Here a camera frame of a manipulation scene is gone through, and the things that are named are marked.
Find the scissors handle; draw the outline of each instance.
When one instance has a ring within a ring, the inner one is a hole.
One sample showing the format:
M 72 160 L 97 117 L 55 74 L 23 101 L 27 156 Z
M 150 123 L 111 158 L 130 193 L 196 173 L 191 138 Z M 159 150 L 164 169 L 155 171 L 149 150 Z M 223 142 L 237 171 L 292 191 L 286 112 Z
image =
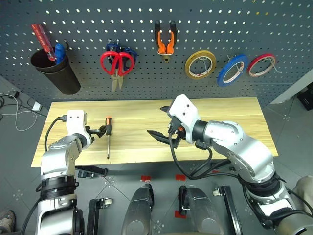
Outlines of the scissors handle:
M 111 65 L 111 70 L 108 71 L 107 68 L 104 65 L 104 61 L 107 57 L 114 56 L 112 65 Z M 106 51 L 100 56 L 100 65 L 103 68 L 103 70 L 108 74 L 108 75 L 114 75 L 115 74 L 115 68 L 116 64 L 120 61 L 121 64 L 121 57 L 120 53 L 116 51 Z
M 125 76 L 133 70 L 134 65 L 135 65 L 134 58 L 127 52 L 120 52 L 119 56 L 120 56 L 120 65 L 121 66 L 119 66 L 119 68 L 118 68 L 118 75 L 119 76 Z M 126 69 L 125 72 L 123 72 L 123 69 L 125 67 L 125 65 L 123 63 L 125 60 L 128 60 L 128 59 L 131 61 L 131 66 L 128 69 Z
M 137 53 L 136 53 L 134 50 L 130 49 L 129 47 L 124 47 L 124 48 L 122 48 L 122 51 L 123 51 L 123 52 L 126 52 L 126 53 L 128 53 L 128 54 L 130 54 L 130 55 L 134 58 L 134 65 L 135 65 L 135 64 L 136 64 L 136 59 L 137 59 Z M 128 61 L 127 58 L 125 58 L 125 59 L 123 60 L 124 71 L 126 71 L 126 70 L 129 69 L 129 67 L 126 65 L 126 62 L 127 62 L 127 61 Z
M 108 43 L 106 45 L 106 51 L 120 52 L 120 46 L 119 46 L 119 44 L 116 44 L 116 43 Z

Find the scissors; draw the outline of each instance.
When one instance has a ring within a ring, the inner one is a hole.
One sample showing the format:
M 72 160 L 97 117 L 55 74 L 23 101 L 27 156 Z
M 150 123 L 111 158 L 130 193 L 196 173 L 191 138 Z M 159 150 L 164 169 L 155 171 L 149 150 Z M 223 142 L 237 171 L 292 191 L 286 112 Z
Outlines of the scissors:
M 106 47 L 107 51 L 100 57 L 100 64 L 103 70 L 111 75 L 112 78 L 112 91 L 115 92 L 117 84 L 119 88 L 122 88 L 124 76 L 129 74 L 135 65 L 137 53 L 129 47 L 120 48 L 116 43 L 108 43 Z M 107 70 L 105 67 L 105 60 L 108 59 L 111 64 L 111 70 Z

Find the wooden tabletop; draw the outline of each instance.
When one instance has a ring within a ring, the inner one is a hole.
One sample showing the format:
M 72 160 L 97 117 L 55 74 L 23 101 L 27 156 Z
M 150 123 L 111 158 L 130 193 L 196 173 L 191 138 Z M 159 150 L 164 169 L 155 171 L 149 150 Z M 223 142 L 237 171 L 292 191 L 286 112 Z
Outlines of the wooden tabletop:
M 202 120 L 230 120 L 238 123 L 253 138 L 263 142 L 277 156 L 277 151 L 268 130 L 262 110 L 256 97 L 192 99 Z M 98 138 L 83 150 L 76 165 L 104 165 L 118 163 L 142 163 L 172 161 L 170 147 L 157 142 L 147 130 L 156 130 L 167 135 L 170 118 L 160 107 L 170 105 L 171 100 L 127 100 L 127 101 L 69 101 L 53 102 L 45 121 L 32 167 L 41 166 L 44 153 L 45 133 L 53 120 L 66 114 L 69 109 L 83 109 L 88 114 L 87 125 L 98 129 L 105 125 L 105 117 L 112 117 L 110 159 L 107 160 L 107 136 Z M 48 137 L 51 144 L 67 135 L 66 123 L 58 121 Z M 182 140 L 176 155 L 179 160 L 204 160 L 208 152 L 197 149 Z M 213 151 L 213 159 L 224 158 Z

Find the black cup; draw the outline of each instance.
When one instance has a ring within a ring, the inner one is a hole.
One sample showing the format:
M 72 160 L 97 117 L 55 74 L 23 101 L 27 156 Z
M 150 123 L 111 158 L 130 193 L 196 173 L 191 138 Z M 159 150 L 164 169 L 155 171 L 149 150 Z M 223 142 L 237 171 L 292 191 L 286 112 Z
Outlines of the black cup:
M 44 74 L 63 94 L 75 94 L 80 89 L 80 84 L 68 62 L 68 57 L 55 64 L 50 61 L 42 49 L 37 51 L 30 59 L 35 68 Z

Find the red scissors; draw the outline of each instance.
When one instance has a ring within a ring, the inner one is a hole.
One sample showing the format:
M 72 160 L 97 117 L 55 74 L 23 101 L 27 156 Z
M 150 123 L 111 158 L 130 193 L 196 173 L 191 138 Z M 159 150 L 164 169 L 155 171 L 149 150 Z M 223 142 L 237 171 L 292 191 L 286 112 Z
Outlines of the red scissors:
M 104 61 L 106 58 L 112 59 L 111 69 L 107 70 L 105 67 Z M 126 61 L 130 60 L 131 65 L 129 67 L 124 66 Z M 111 75 L 112 78 L 112 91 L 116 91 L 117 84 L 119 84 L 119 88 L 122 88 L 123 78 L 125 75 L 129 74 L 134 68 L 134 58 L 126 52 L 116 52 L 116 51 L 106 51 L 100 56 L 100 64 L 103 70 Z

